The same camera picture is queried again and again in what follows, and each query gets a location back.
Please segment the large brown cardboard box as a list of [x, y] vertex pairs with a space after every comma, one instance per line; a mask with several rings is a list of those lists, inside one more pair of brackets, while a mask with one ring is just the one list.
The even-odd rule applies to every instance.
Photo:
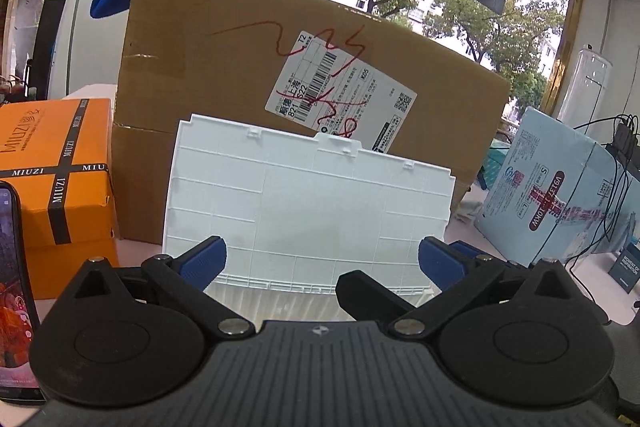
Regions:
[[329, 0], [131, 0], [112, 131], [120, 234], [160, 243], [178, 124], [194, 115], [446, 167], [461, 198], [509, 91], [461, 54]]

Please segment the black power adapter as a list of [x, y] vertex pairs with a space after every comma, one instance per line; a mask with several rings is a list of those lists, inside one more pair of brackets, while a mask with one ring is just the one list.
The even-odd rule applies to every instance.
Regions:
[[636, 135], [626, 124], [618, 124], [613, 139], [605, 145], [608, 151], [628, 172], [640, 180], [640, 147]]

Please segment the light blue cardboard box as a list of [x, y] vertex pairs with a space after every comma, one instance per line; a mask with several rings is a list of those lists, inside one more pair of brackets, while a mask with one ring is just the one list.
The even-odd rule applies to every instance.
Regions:
[[475, 226], [520, 265], [591, 254], [614, 235], [632, 181], [604, 146], [529, 107]]

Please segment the smartphone with lit screen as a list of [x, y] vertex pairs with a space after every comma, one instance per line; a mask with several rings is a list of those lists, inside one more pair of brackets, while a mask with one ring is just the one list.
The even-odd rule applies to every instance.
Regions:
[[39, 326], [26, 265], [20, 199], [1, 182], [1, 400], [40, 405], [44, 396], [29, 364], [29, 348]]

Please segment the clear plastic container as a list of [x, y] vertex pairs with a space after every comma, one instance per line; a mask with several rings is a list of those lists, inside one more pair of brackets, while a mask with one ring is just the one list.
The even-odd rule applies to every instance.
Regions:
[[580, 50], [559, 110], [559, 121], [587, 134], [597, 119], [612, 68], [609, 60], [592, 49]]

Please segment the white plastic storage box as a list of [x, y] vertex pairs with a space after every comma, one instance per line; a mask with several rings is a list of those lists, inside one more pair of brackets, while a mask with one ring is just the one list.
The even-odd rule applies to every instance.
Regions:
[[444, 234], [452, 193], [448, 169], [354, 140], [195, 115], [177, 131], [163, 251], [220, 237], [206, 294], [255, 323], [343, 320], [335, 286], [354, 270], [419, 306], [434, 294], [419, 245]]

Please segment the small dark blue box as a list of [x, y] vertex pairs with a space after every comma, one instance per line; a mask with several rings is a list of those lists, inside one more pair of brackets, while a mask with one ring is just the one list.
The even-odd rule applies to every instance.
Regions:
[[640, 277], [640, 253], [634, 243], [629, 243], [618, 255], [608, 275], [630, 294]]

